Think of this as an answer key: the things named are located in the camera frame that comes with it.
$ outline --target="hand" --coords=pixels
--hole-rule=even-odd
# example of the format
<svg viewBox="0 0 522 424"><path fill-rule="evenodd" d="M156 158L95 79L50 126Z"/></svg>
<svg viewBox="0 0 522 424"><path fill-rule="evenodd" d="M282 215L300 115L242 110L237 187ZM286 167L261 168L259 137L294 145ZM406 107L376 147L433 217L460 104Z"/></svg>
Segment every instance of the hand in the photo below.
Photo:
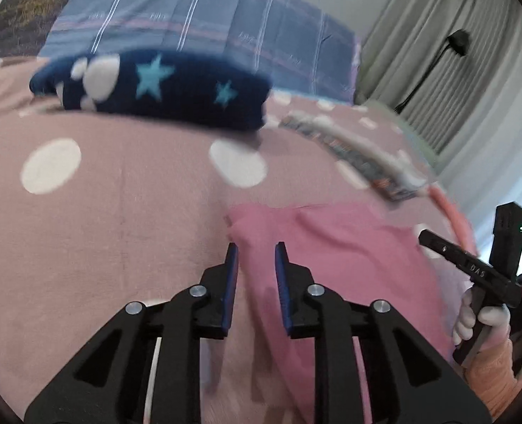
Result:
<svg viewBox="0 0 522 424"><path fill-rule="evenodd" d="M476 319L492 327L489 337L481 346L481 351L490 349L505 341L510 334L510 311L508 307L506 307L506 305L486 306L479 311L478 317L475 318L475 314L471 309L471 301L472 293L469 288L469 290L463 294L463 298L461 298L459 315L457 316L455 325L453 325L453 344L458 346L461 341L471 339Z"/></svg>

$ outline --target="lamp head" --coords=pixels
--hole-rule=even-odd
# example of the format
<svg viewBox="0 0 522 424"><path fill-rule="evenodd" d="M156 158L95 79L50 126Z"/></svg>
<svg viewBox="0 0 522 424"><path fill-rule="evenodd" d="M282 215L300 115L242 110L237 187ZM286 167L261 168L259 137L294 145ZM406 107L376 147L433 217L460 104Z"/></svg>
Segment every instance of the lamp head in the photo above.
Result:
<svg viewBox="0 0 522 424"><path fill-rule="evenodd" d="M453 49L460 56L466 56L471 44L471 35L463 29L459 29L448 36L447 42L451 49Z"/></svg>

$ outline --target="teal star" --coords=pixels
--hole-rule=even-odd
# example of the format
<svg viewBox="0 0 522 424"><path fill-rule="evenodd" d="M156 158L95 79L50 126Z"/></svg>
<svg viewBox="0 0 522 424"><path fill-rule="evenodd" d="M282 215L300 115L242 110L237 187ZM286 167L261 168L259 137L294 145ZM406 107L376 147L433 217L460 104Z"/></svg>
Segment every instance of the teal star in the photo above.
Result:
<svg viewBox="0 0 522 424"><path fill-rule="evenodd" d="M150 64L137 64L137 74L140 82L137 85L136 99L143 94L152 95L155 100L161 101L161 90L159 83L174 73L174 66L162 66L161 55L159 54Z"/></svg>
<svg viewBox="0 0 522 424"><path fill-rule="evenodd" d="M233 100L237 97L237 91L231 88L232 82L228 81L223 86L220 83L216 84L216 100L214 100L214 103L219 103L222 105L222 108L225 108L228 106L228 102L230 100Z"/></svg>

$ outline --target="gloved finger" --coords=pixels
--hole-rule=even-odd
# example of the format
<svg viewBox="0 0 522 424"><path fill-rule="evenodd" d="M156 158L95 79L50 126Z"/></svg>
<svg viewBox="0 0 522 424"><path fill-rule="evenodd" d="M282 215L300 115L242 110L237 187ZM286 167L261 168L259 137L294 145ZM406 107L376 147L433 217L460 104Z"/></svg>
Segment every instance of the gloved finger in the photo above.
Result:
<svg viewBox="0 0 522 424"><path fill-rule="evenodd" d="M463 341L460 337L460 335L455 331L455 328L451 332L451 339L453 341L454 346L459 346L461 344L461 341Z"/></svg>
<svg viewBox="0 0 522 424"><path fill-rule="evenodd" d="M475 317L475 313L471 309L471 306L461 305L457 320L460 321L464 327L473 328L475 322L477 322L477 317Z"/></svg>
<svg viewBox="0 0 522 424"><path fill-rule="evenodd" d="M461 304L465 306L471 306L471 303L473 302L473 291L472 287L468 288L463 296L461 297Z"/></svg>
<svg viewBox="0 0 522 424"><path fill-rule="evenodd" d="M463 340L470 340L473 337L473 329L466 327L459 320L455 322L453 329Z"/></svg>
<svg viewBox="0 0 522 424"><path fill-rule="evenodd" d="M510 311L506 305L502 306L487 306L479 311L477 317L479 322L490 325L491 327L500 327L508 325L510 322Z"/></svg>

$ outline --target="polka dot bedsheet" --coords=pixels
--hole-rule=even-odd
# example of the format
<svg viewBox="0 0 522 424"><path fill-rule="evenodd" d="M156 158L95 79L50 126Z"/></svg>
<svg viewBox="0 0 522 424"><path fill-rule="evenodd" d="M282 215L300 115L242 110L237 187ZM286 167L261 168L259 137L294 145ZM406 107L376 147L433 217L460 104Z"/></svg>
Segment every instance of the polka dot bedsheet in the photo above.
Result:
<svg viewBox="0 0 522 424"><path fill-rule="evenodd" d="M278 127L291 110L320 115L412 162L378 110L273 92L257 135L54 110L28 89L40 59L0 65L0 393L20 416L44 385L129 301L164 301L223 261L232 205L366 202L397 226L454 241L427 197L386 204L324 148ZM464 275L429 256L449 333ZM238 280L233 327L204 345L211 366L203 422L294 422Z"/></svg>

